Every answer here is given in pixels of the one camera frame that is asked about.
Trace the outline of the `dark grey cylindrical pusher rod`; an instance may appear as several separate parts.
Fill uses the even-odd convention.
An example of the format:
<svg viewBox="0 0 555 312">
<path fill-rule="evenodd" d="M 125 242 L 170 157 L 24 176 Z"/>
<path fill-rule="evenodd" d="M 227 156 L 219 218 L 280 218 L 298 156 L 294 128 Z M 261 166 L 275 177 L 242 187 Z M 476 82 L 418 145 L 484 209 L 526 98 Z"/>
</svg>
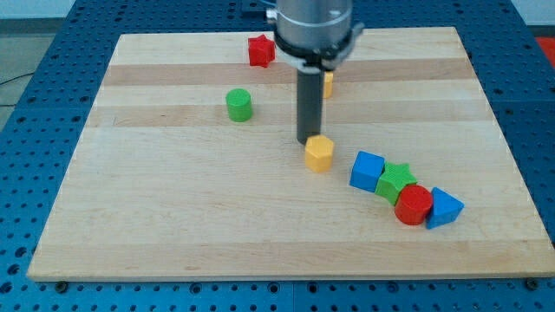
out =
<svg viewBox="0 0 555 312">
<path fill-rule="evenodd" d="M 297 141 L 305 144 L 321 132 L 324 73 L 297 71 Z"/>
</svg>

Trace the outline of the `white tool mounting flange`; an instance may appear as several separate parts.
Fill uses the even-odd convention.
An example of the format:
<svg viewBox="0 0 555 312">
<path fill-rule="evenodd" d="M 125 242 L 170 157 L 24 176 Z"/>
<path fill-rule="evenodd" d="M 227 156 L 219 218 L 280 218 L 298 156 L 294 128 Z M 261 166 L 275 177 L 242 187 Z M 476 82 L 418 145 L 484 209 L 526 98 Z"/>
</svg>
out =
<svg viewBox="0 0 555 312">
<path fill-rule="evenodd" d="M 304 73 L 334 71 L 352 53 L 363 23 L 354 26 L 277 26 L 274 41 L 279 55 L 293 68 Z"/>
</svg>

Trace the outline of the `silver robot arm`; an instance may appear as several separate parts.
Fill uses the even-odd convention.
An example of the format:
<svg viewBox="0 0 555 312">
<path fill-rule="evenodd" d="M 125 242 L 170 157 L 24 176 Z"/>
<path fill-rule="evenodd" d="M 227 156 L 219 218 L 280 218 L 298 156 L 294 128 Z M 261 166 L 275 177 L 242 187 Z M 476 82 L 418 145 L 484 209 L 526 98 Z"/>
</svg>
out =
<svg viewBox="0 0 555 312">
<path fill-rule="evenodd" d="M 364 30 L 351 0 L 277 0 L 266 11 L 274 42 L 297 71 L 297 141 L 321 132 L 325 74 L 338 68 Z"/>
</svg>

